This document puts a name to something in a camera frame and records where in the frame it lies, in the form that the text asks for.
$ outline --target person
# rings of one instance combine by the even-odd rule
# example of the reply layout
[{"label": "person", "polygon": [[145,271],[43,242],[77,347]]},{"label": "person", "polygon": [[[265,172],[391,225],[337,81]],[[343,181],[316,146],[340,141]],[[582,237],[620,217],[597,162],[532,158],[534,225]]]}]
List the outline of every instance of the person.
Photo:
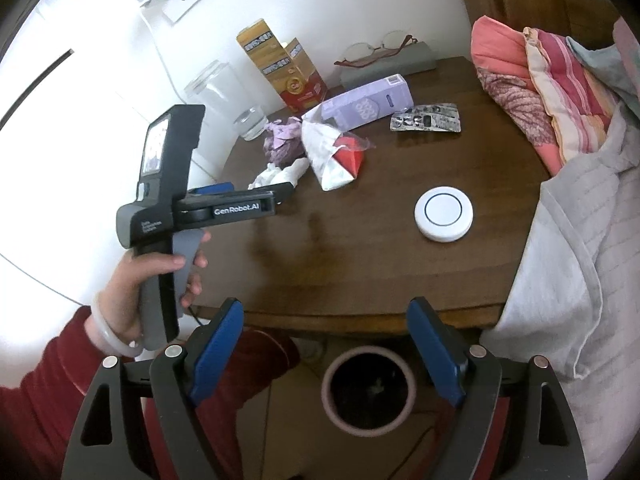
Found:
[{"label": "person", "polygon": [[[206,232],[202,241],[209,239],[210,233]],[[202,251],[193,263],[199,268],[207,266]],[[141,335],[139,286],[151,276],[174,272],[185,264],[180,255],[153,253],[134,258],[130,251],[124,255],[97,298],[102,316],[121,341],[128,344]],[[202,280],[192,273],[182,306],[190,306],[201,291]],[[84,396],[102,360],[114,354],[90,308],[83,306],[62,333],[47,344],[40,363],[18,388],[0,388],[0,478],[61,477],[66,446]],[[203,430],[230,479],[242,479],[236,413],[271,381],[296,366],[299,359],[289,337],[245,330],[215,392],[197,407]],[[152,399],[146,404],[145,423],[160,478],[177,479]]]}]

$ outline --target floor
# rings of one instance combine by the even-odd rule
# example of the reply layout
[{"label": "floor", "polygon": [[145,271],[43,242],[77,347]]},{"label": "floor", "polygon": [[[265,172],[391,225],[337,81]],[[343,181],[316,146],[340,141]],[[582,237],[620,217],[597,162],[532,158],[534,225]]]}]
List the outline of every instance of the floor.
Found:
[{"label": "floor", "polygon": [[378,438],[359,438],[336,428],[323,411],[324,370],[342,352],[361,344],[367,342],[330,338],[321,362],[299,365],[245,405],[238,417],[238,438],[246,480],[288,480],[295,475],[305,480],[408,478],[430,448],[433,431],[426,430],[434,423],[430,409],[435,399],[410,345],[391,346],[417,371],[416,405],[402,426]]}]

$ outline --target white blanket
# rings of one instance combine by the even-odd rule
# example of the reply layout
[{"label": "white blanket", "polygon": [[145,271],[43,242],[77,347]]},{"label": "white blanket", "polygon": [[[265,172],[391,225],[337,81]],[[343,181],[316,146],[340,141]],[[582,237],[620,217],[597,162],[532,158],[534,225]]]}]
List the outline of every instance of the white blanket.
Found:
[{"label": "white blanket", "polygon": [[498,325],[481,342],[561,377],[590,480],[604,478],[640,428],[640,130],[620,104],[597,153],[542,184]]}]

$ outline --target wall socket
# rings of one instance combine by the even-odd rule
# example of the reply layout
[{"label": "wall socket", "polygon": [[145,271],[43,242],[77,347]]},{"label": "wall socket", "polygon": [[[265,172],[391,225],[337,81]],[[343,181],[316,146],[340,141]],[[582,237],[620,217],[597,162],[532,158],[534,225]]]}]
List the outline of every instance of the wall socket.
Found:
[{"label": "wall socket", "polygon": [[168,0],[162,7],[162,13],[172,23],[177,23],[199,0]]}]

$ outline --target orange medicine box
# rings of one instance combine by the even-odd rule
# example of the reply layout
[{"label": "orange medicine box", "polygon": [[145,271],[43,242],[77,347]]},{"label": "orange medicine box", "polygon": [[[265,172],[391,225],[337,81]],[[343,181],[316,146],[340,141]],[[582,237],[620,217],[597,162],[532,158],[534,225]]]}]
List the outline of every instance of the orange medicine box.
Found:
[{"label": "orange medicine box", "polygon": [[238,43],[293,113],[324,100],[326,84],[296,38],[283,47],[260,20],[238,34]]}]

